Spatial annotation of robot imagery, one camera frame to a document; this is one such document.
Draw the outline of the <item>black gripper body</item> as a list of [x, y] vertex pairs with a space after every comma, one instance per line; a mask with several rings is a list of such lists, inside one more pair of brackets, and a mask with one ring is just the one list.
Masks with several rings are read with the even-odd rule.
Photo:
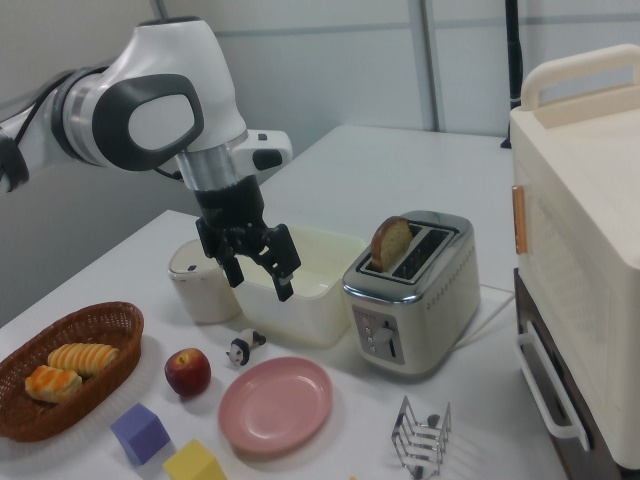
[[254, 175], [219, 190], [195, 191], [201, 210], [197, 231], [208, 258], [253, 258], [264, 249], [264, 201]]

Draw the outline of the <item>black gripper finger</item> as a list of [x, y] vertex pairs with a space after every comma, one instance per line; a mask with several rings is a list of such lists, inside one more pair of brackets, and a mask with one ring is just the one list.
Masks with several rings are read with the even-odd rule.
[[239, 261], [232, 250], [224, 250], [218, 255], [218, 263], [224, 271], [231, 288], [236, 288], [244, 281]]
[[301, 266], [293, 238], [289, 228], [279, 224], [267, 229], [262, 241], [263, 251], [255, 262], [271, 277], [278, 300], [285, 302], [294, 294], [292, 279]]

